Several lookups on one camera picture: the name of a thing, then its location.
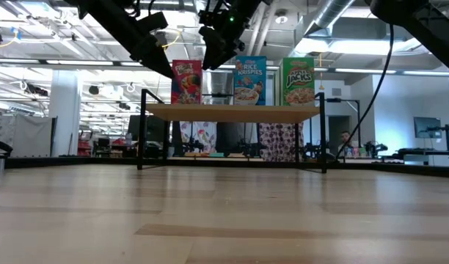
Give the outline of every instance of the wooden floor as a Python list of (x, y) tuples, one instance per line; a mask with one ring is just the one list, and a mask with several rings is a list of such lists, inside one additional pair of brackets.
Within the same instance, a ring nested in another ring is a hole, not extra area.
[(135, 166), (9, 170), (0, 264), (449, 264), (449, 179)]

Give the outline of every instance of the pillar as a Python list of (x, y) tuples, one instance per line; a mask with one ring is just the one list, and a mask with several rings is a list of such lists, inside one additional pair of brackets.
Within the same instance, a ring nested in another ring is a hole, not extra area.
[(49, 117), (56, 117), (52, 157), (77, 155), (83, 82), (75, 70), (54, 70)]

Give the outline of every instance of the doorway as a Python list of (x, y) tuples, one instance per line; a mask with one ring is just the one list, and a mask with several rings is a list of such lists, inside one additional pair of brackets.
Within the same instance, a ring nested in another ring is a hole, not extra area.
[(350, 131), (350, 116), (329, 117), (329, 145), (330, 153), (337, 154), (339, 145), (342, 144), (340, 134)]

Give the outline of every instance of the red cereal box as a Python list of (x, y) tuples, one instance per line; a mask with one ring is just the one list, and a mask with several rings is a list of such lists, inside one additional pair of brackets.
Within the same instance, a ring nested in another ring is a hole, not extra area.
[(202, 101), (202, 62), (173, 60), (171, 103), (200, 104)]

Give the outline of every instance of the green cereal box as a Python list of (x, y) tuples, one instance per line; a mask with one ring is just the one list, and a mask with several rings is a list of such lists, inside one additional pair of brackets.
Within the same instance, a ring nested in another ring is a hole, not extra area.
[(314, 106), (313, 58), (284, 58), (280, 78), (283, 106)]

